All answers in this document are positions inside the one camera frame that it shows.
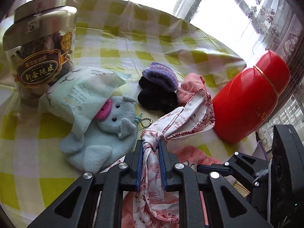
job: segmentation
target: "light blue elephant plush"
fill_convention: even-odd
[[[60,151],[67,155],[66,160],[79,170],[97,173],[133,147],[139,122],[135,113],[136,100],[125,94],[113,96],[107,103],[106,117],[104,114],[102,119],[96,116],[81,139],[70,132],[59,145]]]

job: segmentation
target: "red container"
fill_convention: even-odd
[[[289,79],[284,61],[267,51],[255,66],[241,71],[212,99],[215,132],[229,143],[240,142],[273,112]]]

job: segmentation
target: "black fabric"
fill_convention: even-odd
[[[141,77],[138,84],[142,88],[142,91],[139,93],[137,100],[147,110],[161,110],[167,114],[177,107],[175,92],[168,92],[160,85],[147,80],[145,77]]]

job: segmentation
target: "yellow checkered tablecloth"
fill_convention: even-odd
[[[172,68],[180,82],[190,72],[202,75],[212,96],[246,66],[213,37],[159,10],[120,0],[68,0],[67,4],[75,6],[79,13],[75,64],[131,74],[130,82],[114,95],[129,93],[136,98],[142,70],[152,61]],[[12,93],[0,106],[0,203],[16,227],[23,228],[80,173],[65,162],[58,149],[71,125],[20,103],[3,54],[0,44],[0,93]],[[140,104],[136,111],[154,121],[161,116]],[[174,140],[169,147],[184,145],[197,146],[225,161],[235,151],[252,155],[256,140],[251,134],[230,145],[209,130]]]

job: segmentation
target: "purple knit hat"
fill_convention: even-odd
[[[171,68],[160,64],[151,63],[151,65],[142,72],[142,76],[147,80],[159,84],[168,92],[174,92],[178,87],[176,75]]]

